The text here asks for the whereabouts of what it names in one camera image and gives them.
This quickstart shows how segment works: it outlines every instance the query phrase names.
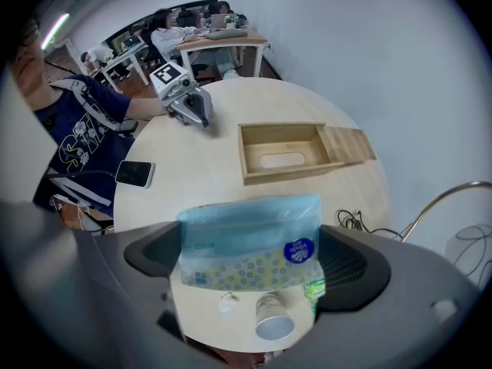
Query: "blue tissue package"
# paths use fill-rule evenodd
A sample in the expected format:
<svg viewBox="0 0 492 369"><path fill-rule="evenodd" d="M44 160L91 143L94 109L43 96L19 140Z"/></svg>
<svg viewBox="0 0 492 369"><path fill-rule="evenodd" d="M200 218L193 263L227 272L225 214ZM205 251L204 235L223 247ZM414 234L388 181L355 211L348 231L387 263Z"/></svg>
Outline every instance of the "blue tissue package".
<svg viewBox="0 0 492 369"><path fill-rule="evenodd" d="M181 280L222 291L269 291L322 278L318 195L209 205L178 215Z"/></svg>

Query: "computer monitor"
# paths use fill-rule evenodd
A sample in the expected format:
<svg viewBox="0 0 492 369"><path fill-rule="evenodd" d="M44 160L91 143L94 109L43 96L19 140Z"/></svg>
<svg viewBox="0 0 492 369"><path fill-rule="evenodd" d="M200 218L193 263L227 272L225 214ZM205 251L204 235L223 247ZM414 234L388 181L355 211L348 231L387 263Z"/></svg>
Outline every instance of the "computer monitor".
<svg viewBox="0 0 492 369"><path fill-rule="evenodd" d="M131 48L132 46L136 46L140 44L140 38L137 35L132 35L131 37L128 37L125 40L123 40L122 44L126 48Z"/></svg>

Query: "ceiling light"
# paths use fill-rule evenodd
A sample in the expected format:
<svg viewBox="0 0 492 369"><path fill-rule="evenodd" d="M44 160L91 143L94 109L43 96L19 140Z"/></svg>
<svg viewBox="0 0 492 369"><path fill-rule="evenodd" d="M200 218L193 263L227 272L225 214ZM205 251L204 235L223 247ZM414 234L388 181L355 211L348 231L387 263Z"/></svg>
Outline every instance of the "ceiling light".
<svg viewBox="0 0 492 369"><path fill-rule="evenodd" d="M56 21L55 25L52 27L52 29L49 31L48 35L46 36L45 40L43 41L41 45L41 49L45 49L48 46L51 39L55 36L55 33L63 25L63 23L67 20L69 16L70 16L69 14L63 14L60 17L60 19Z"/></svg>

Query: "navy graphic t-shirt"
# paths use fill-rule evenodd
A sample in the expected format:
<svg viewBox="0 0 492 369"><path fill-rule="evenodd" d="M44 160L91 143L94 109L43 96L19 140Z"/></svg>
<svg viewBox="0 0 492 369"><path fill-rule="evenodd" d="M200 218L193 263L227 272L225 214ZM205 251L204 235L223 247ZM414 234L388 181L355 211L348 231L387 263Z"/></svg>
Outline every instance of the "navy graphic t-shirt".
<svg viewBox="0 0 492 369"><path fill-rule="evenodd" d="M70 79L83 81L88 86L90 96L84 95L84 98L93 105L93 109L99 110L109 121L123 122L130 98L111 91L84 75L74 75ZM133 143L133 138L120 137L110 128L101 125L68 90L63 90L63 94L54 104L36 111L35 114L58 144L50 167L60 174L103 170L116 175L120 161L125 159ZM116 183L111 176L90 174L58 181L63 181L65 186L94 208L112 216Z"/></svg>

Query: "desk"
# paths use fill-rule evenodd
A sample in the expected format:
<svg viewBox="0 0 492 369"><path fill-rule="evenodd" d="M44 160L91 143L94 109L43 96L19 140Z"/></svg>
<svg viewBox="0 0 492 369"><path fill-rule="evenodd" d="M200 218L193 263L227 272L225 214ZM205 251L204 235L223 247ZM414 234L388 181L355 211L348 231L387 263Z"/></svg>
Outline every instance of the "desk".
<svg viewBox="0 0 492 369"><path fill-rule="evenodd" d="M173 221L180 211L194 206L287 194L319 194L325 224L337 224L335 212L343 208L361 210L368 228L391 225L387 182L378 160L292 181L251 186L242 183L239 123L322 121L357 128L342 110L306 88L274 79L237 78L203 88L214 103L218 135L212 137L167 116L153 118L126 159L154 162L154 177L147 190L117 184L117 232ZM254 303L263 293L237 293L239 302L226 316L218 308L224 292L183 285L179 266L172 272L171 287L183 332L196 341L225 350L259 352L289 348L309 331L314 321L302 286L281 291L296 328L280 341L264 341L254 332Z"/></svg>
<svg viewBox="0 0 492 369"><path fill-rule="evenodd" d="M91 78L95 78L97 75L101 74L102 68L98 69L97 71L93 71L89 74Z"/></svg>
<svg viewBox="0 0 492 369"><path fill-rule="evenodd" d="M201 38L198 41L183 42L178 45L178 50L181 52L181 58L183 59L183 66L190 72L190 76L193 77L193 70L191 69L190 59L188 53L193 51L200 51L202 49L210 48L222 48L222 47L241 47L241 64L243 47L254 46L256 47L256 60L254 61L254 74L253 76L260 76L261 58L263 57L263 47L267 42L266 38L261 37L257 32L250 28L242 28L248 32L245 37L224 38L222 40L211 40L209 38Z"/></svg>
<svg viewBox="0 0 492 369"><path fill-rule="evenodd" d="M109 71L112 70L115 66L119 65L121 62L129 58L131 62L133 63L133 66L137 73L140 75L141 80L144 82L145 86L148 86L148 80L145 77L144 72L142 71L140 64L138 63L137 58L135 57L135 53L141 51L142 49L147 48L147 44L145 44L143 41L140 44L134 45L131 48L129 48L127 51L123 52L122 54L116 56L113 60L111 60L105 67L102 69L102 73L108 80L109 84L113 87L114 90L116 90L118 93L120 90L118 89L118 86L116 86L115 82L112 80L111 76L109 75Z"/></svg>

